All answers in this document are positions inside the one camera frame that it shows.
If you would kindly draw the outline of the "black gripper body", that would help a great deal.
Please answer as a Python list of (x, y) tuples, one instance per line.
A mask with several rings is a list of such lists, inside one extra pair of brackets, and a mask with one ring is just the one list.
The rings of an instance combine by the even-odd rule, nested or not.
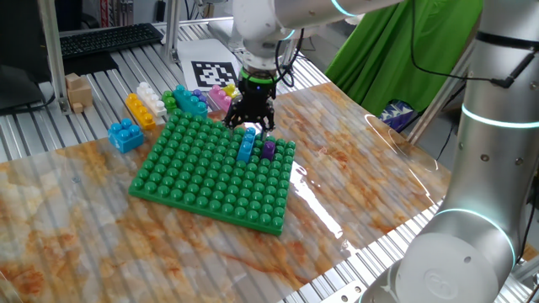
[(276, 84), (271, 79), (243, 78), (240, 81), (242, 102), (246, 105), (266, 105), (276, 95)]

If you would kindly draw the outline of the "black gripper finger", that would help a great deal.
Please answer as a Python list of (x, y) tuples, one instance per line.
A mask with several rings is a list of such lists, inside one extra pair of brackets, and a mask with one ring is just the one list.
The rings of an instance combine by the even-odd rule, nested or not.
[(242, 100), (237, 101), (230, 105), (222, 123), (228, 129), (235, 129), (237, 126), (243, 123), (243, 121), (245, 120), (245, 114), (246, 114), (246, 104)]
[(263, 131), (273, 131), (275, 129), (274, 121), (275, 110), (272, 105), (266, 105), (256, 115), (256, 122), (260, 124)]

